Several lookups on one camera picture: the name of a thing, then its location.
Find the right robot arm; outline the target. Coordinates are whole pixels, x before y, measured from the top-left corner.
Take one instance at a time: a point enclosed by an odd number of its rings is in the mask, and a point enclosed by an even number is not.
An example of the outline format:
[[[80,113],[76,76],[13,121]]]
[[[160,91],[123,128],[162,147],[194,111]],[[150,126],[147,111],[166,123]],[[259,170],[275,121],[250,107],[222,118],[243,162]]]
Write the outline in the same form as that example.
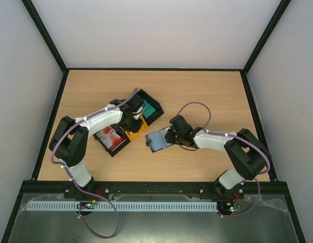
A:
[[[252,181],[257,175],[265,174],[271,168],[270,152],[248,129],[241,129],[236,133],[193,129],[183,116],[177,115],[170,120],[170,127],[164,138],[168,144],[227,153],[233,167],[215,180],[214,191],[220,198],[228,197],[237,184]]]

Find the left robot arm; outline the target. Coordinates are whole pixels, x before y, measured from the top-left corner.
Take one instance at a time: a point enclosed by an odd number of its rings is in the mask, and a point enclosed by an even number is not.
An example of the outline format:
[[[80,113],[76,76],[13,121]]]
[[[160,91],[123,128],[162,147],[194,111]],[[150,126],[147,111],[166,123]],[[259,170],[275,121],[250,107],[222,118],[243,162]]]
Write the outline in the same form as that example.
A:
[[[100,198],[91,188],[94,179],[84,162],[88,139],[94,137],[111,156],[116,155],[130,142],[130,135],[139,134],[146,126],[144,109],[144,100],[132,94],[125,100],[113,100],[87,116],[63,117],[49,143],[51,162],[66,171],[79,192]]]

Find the dark blue card holder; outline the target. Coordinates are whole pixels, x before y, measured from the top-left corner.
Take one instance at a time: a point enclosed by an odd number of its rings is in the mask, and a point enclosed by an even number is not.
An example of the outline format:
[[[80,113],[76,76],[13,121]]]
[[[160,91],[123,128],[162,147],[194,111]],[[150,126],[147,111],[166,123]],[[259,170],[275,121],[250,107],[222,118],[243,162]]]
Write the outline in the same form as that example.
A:
[[[161,130],[147,134],[145,136],[146,146],[148,146],[152,152],[157,152],[159,150],[172,146],[172,143],[168,143],[165,140],[165,135],[168,130],[170,130],[170,127],[166,127]]]

